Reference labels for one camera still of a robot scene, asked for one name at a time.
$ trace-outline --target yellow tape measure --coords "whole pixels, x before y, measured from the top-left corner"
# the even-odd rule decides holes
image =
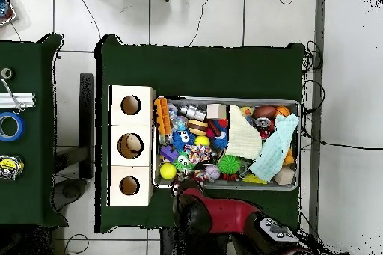
[[[18,156],[0,156],[0,178],[16,180],[22,173],[24,163]]]

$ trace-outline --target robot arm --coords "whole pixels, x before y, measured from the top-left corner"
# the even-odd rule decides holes
[[[177,226],[187,233],[230,233],[235,244],[248,247],[253,255],[313,255],[288,227],[256,206],[242,200],[205,197],[192,179],[180,183],[173,211]]]

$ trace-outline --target green table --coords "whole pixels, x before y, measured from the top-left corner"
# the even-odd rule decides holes
[[[121,45],[114,35],[98,42],[96,58],[96,229],[172,227],[172,196],[155,189],[149,206],[106,206],[108,86],[146,85],[156,95],[292,99],[301,102],[304,46],[167,47]],[[282,224],[298,226],[299,187],[294,191],[207,190],[210,197],[254,202]]]
[[[54,182],[54,85],[52,66],[63,37],[47,34],[36,43],[0,42],[0,68],[15,72],[9,81],[13,93],[35,93],[36,107],[20,114],[25,134],[17,141],[0,141],[0,155],[21,156],[25,168],[16,181],[0,179],[0,224],[66,226],[51,206]],[[1,93],[6,93],[0,84]],[[0,113],[12,108],[0,108]]]

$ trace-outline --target green spiky ball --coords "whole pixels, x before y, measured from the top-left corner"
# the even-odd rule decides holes
[[[241,168],[241,160],[233,155],[225,155],[218,163],[218,168],[222,173],[233,175]]]
[[[194,168],[194,164],[192,164],[190,161],[189,161],[189,157],[188,157],[188,154],[186,154],[185,151],[181,151],[180,152],[180,156],[178,156],[176,158],[176,160],[174,161],[174,166],[176,166],[176,169],[177,170],[183,170],[183,169],[193,169]]]

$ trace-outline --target scissors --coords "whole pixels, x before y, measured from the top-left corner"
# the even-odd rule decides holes
[[[17,101],[17,99],[13,95],[12,91],[10,91],[10,88],[8,87],[8,84],[4,80],[4,78],[1,78],[1,81],[4,84],[5,89],[7,89],[9,95],[12,97],[13,101],[15,102],[15,106],[12,108],[13,113],[14,114],[19,114],[21,111],[24,111],[27,108],[27,105],[25,103],[20,103],[19,101]]]

